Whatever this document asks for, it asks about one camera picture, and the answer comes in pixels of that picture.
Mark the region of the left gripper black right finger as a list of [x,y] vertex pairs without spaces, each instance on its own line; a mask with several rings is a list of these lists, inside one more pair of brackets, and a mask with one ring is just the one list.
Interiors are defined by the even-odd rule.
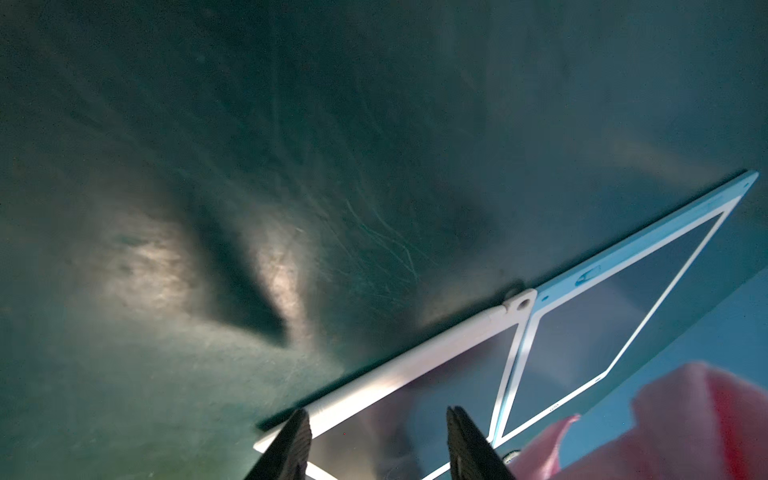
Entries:
[[446,420],[453,480],[515,479],[462,407],[448,407]]

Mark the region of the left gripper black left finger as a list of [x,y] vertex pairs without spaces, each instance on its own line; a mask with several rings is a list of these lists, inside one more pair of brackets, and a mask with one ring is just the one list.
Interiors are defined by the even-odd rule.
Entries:
[[304,409],[292,413],[245,480],[305,480],[312,433]]

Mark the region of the blue-edged white drawing tablet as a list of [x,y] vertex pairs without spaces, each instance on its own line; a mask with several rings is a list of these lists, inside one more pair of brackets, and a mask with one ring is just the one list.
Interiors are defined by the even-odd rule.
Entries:
[[758,177],[747,171],[537,287],[493,446],[611,372]]

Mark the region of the pink cloth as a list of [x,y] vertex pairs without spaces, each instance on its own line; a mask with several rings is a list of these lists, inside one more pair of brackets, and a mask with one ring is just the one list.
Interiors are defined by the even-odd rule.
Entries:
[[688,363],[632,400],[633,427],[567,467],[559,450],[575,417],[534,438],[508,465],[517,479],[764,479],[767,392]]

